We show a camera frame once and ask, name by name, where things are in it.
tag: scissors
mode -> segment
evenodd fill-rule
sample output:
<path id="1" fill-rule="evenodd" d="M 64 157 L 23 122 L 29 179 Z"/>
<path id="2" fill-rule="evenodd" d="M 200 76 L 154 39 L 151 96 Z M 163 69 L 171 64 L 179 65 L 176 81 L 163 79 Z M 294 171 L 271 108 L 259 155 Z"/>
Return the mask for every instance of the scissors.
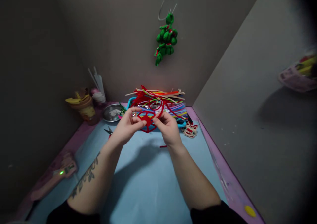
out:
<path id="1" fill-rule="evenodd" d="M 108 130 L 106 130 L 106 129 L 103 129 L 103 130 L 105 130 L 107 133 L 109 133 L 109 137 L 108 137 L 108 139 L 110 138 L 110 136 L 111 136 L 111 134 L 112 134 L 112 131 L 111 131 L 111 128 L 108 126 L 108 129 L 109 129 L 109 131 Z"/>

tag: left hand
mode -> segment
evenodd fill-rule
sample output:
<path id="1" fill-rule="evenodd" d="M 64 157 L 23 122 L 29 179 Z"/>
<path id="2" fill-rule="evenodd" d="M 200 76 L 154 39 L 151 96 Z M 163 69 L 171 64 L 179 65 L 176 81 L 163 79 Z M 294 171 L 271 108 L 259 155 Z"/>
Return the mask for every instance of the left hand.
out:
<path id="1" fill-rule="evenodd" d="M 142 121 L 138 117 L 132 117 L 133 112 L 141 112 L 141 108 L 131 107 L 123 115 L 110 139 L 120 144 L 126 144 L 133 134 L 146 125 L 146 121 Z"/>

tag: green pipe cleaner ornament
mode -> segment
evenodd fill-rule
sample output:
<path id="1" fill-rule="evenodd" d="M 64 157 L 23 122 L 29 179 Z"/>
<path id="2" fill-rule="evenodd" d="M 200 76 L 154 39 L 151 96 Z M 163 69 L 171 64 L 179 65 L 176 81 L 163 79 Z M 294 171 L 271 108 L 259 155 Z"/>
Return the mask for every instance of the green pipe cleaner ornament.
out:
<path id="1" fill-rule="evenodd" d="M 174 53 L 173 45 L 177 44 L 178 32 L 176 29 L 172 28 L 173 23 L 174 16 L 172 13 L 169 13 L 166 18 L 166 25 L 159 28 L 161 32 L 156 37 L 156 41 L 159 42 L 160 45 L 157 47 L 156 53 L 154 54 L 156 57 L 155 66 L 159 65 L 165 55 L 172 55 Z"/>

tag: hand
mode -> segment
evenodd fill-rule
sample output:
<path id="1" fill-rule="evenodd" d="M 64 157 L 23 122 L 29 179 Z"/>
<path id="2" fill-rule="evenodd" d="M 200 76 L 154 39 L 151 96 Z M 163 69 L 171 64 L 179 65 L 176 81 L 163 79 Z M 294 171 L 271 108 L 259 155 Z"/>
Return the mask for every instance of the hand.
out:
<path id="1" fill-rule="evenodd" d="M 132 117 L 133 112 L 141 111 L 141 108 L 129 108 L 118 123 L 110 139 L 117 141 L 122 145 L 126 144 L 137 130 L 140 130 L 146 125 L 146 121 L 142 121 L 138 117 Z"/>
<path id="2" fill-rule="evenodd" d="M 158 116 L 159 113 L 155 115 L 153 122 L 162 132 L 165 144 L 167 146 L 182 144 L 176 119 L 166 112 L 162 114 L 160 119 L 157 118 Z"/>

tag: forearm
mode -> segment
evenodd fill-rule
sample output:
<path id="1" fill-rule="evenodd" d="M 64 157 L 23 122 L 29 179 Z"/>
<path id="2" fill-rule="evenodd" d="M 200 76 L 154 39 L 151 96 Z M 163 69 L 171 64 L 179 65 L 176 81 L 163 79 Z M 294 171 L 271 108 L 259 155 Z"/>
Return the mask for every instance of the forearm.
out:
<path id="1" fill-rule="evenodd" d="M 95 214 L 110 189 L 123 144 L 110 139 L 74 188 L 67 202 L 82 214 Z"/>
<path id="2" fill-rule="evenodd" d="M 185 146 L 168 147 L 179 186 L 188 208 L 203 210 L 221 203 L 217 191 L 196 165 Z"/>

